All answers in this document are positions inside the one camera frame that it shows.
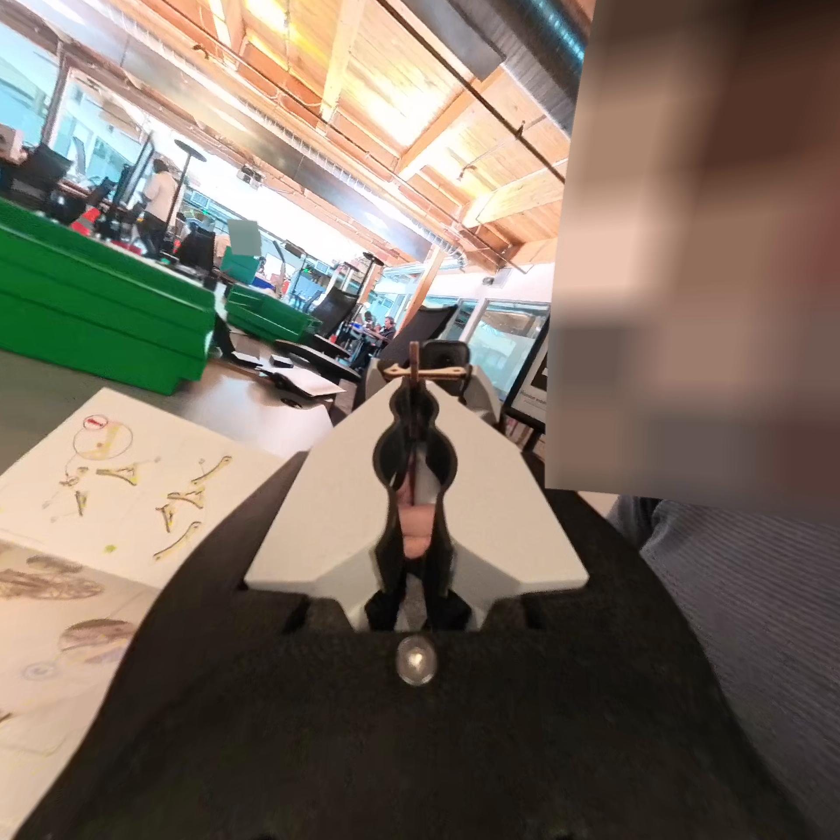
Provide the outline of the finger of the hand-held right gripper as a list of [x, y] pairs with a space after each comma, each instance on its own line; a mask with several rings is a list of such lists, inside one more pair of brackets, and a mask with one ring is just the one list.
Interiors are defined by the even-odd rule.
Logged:
[[385, 372], [398, 365], [392, 360], [373, 359], [364, 375], [363, 409], [371, 409], [375, 415], [388, 411], [390, 402], [398, 387], [398, 380], [391, 380]]
[[501, 401], [488, 375], [477, 364], [465, 365], [459, 400], [488, 425], [500, 429]]

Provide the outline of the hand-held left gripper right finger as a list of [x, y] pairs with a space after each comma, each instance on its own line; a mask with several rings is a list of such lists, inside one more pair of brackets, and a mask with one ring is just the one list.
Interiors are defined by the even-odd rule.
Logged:
[[589, 574], [518, 447], [440, 386], [427, 389], [457, 458], [443, 512], [455, 553], [448, 587], [470, 608], [466, 629], [479, 630], [498, 601], [586, 586]]

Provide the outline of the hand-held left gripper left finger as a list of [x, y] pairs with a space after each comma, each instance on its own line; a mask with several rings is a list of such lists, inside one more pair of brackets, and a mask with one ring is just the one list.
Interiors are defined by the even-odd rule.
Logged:
[[364, 607], [382, 586], [374, 550], [389, 506], [373, 458], [397, 390], [383, 387], [308, 452], [245, 575], [250, 589], [334, 600], [354, 630], [369, 630]]

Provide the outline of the curved wooden model part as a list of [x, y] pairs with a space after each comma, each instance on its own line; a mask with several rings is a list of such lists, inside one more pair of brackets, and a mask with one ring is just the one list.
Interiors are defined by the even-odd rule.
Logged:
[[387, 382], [398, 379], [408, 379], [412, 383], [425, 381], [460, 382], [467, 381], [471, 376], [470, 365], [453, 365], [435, 369], [413, 369], [409, 366], [401, 366], [399, 364], [386, 364], [385, 366], [378, 366], [377, 371]]

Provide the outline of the person's right hand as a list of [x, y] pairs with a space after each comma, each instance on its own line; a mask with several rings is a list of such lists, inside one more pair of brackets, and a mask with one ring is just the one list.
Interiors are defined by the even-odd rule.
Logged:
[[436, 505], [416, 502], [409, 479], [396, 492], [396, 500], [404, 556], [406, 560], [419, 560], [432, 540]]

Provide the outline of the black office chair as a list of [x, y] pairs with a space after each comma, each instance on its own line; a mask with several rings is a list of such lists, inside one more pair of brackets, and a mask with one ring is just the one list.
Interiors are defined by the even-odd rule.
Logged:
[[274, 341], [276, 352], [284, 356], [295, 356], [310, 364], [315, 372], [333, 384], [350, 382], [359, 386], [371, 362], [384, 361], [389, 364], [405, 364], [411, 342], [425, 343], [436, 340], [454, 317], [457, 307], [420, 307], [410, 322], [400, 328], [396, 335], [383, 340], [377, 336], [363, 339], [365, 346], [371, 346], [370, 353], [362, 349], [357, 354], [346, 351], [340, 345], [317, 335], [304, 343], [283, 339]]
[[319, 325], [311, 338], [311, 347], [328, 357], [338, 360], [349, 358], [348, 351], [330, 339], [356, 309], [358, 296], [339, 287], [333, 287], [313, 310], [311, 315]]

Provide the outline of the black framed marker sign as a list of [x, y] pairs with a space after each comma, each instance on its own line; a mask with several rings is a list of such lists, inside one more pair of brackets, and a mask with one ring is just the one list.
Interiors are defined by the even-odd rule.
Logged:
[[507, 429], [507, 421], [511, 419], [530, 430], [525, 448], [533, 448], [538, 437], [545, 434], [549, 334], [550, 319], [546, 318], [502, 404], [502, 429]]

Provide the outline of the silver foil pouch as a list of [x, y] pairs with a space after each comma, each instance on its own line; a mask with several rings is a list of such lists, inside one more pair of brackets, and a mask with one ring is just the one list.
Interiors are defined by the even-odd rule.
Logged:
[[278, 382], [280, 386], [300, 392], [309, 398], [331, 397], [344, 392], [341, 385], [332, 383], [317, 373], [298, 367], [284, 369], [275, 366], [262, 366], [258, 368], [258, 371]]

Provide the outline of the black floor lamp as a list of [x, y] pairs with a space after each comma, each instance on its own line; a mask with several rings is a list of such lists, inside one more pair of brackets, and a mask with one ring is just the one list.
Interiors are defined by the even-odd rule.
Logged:
[[360, 293], [357, 303], [360, 308], [368, 301], [372, 290], [382, 275], [384, 269], [384, 262], [378, 256], [365, 252], [364, 257], [369, 260], [369, 264], [364, 273], [364, 278], [360, 287]]
[[182, 217], [182, 205], [186, 193], [187, 173], [189, 171], [190, 164], [194, 161], [199, 161], [201, 163], [207, 161], [205, 154], [197, 148], [190, 145], [188, 142], [183, 140], [175, 140], [175, 145], [184, 153], [185, 159], [183, 161], [180, 173], [178, 175], [175, 194], [173, 196], [171, 208], [167, 217], [169, 228], [173, 233], [176, 232], [177, 227], [179, 225], [177, 219]]

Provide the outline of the low stack of green bins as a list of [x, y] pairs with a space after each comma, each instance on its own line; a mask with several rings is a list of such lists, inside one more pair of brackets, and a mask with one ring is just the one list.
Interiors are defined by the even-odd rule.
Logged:
[[227, 324], [267, 343], [309, 341], [322, 323], [278, 299], [267, 287], [257, 285], [258, 265], [257, 257], [236, 255], [226, 247], [220, 274], [232, 281], [224, 304]]

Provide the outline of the black flat object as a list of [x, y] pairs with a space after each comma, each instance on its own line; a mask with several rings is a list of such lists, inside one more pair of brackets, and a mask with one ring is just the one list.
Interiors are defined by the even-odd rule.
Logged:
[[231, 364], [256, 368], [262, 364], [258, 356], [237, 351], [226, 321], [218, 314], [214, 317], [213, 341], [220, 351], [221, 358]]

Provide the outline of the instruction booklet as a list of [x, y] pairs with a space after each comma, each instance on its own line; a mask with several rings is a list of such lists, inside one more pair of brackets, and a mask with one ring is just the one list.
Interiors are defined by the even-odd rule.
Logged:
[[2, 474], [2, 838], [77, 749], [174, 573], [282, 463], [103, 388]]

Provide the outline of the person's torso grey sweater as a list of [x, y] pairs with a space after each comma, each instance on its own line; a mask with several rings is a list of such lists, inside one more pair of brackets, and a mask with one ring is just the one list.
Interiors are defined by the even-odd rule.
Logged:
[[626, 496], [607, 518], [693, 627], [815, 836], [838, 838], [838, 526]]

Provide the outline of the grey ventilation duct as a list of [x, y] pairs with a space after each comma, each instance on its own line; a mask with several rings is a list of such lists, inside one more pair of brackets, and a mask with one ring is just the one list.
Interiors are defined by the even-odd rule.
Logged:
[[507, 73], [570, 139], [587, 36], [562, 2], [454, 1]]

